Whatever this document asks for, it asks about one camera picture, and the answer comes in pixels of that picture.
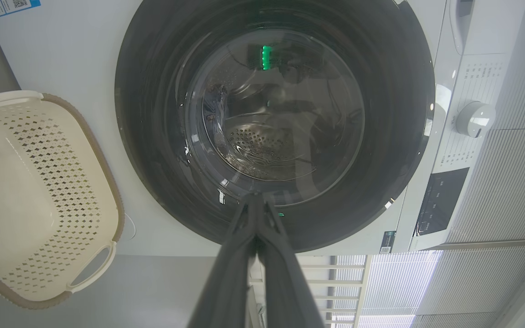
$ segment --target washing machine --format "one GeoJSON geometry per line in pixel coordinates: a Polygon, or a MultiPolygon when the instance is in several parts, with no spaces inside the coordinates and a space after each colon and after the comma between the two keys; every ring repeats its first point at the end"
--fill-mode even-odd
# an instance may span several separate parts
{"type": "Polygon", "coordinates": [[[498,3],[0,1],[0,45],[89,123],[120,254],[214,256],[248,193],[299,253],[396,253],[467,192],[525,7],[498,3]]]}

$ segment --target washing machine drum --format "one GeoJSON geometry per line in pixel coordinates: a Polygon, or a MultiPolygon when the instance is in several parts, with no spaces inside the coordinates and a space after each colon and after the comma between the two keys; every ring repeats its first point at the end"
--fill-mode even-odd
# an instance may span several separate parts
{"type": "Polygon", "coordinates": [[[167,212],[222,243],[265,193],[296,251],[396,199],[434,102],[424,33],[392,0],[145,0],[115,81],[125,149],[167,212]]]}

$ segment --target plastic laundry basket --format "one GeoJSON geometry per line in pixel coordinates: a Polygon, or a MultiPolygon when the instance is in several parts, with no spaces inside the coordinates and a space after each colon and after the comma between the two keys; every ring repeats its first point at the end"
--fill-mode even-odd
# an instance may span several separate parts
{"type": "Polygon", "coordinates": [[[123,206],[90,129],[65,100],[0,93],[0,295],[56,305],[110,266],[123,206]],[[72,282],[103,249],[104,264],[72,282]]]}

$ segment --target dial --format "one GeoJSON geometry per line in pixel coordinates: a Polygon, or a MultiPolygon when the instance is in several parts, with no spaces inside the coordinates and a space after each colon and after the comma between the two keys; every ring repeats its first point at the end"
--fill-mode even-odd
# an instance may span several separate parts
{"type": "Polygon", "coordinates": [[[457,117],[457,132],[467,137],[477,138],[483,135],[495,121],[495,108],[483,102],[471,102],[457,117]]]}

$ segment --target barcode sticker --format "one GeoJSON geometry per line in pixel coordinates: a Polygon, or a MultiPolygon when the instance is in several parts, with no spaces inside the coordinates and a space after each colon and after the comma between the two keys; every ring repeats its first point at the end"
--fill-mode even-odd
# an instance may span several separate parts
{"type": "Polygon", "coordinates": [[[396,231],[385,231],[382,237],[382,244],[380,245],[380,254],[390,254],[392,252],[392,245],[394,245],[394,237],[396,231]]]}
{"type": "Polygon", "coordinates": [[[38,6],[40,0],[0,0],[0,17],[38,6]]]}

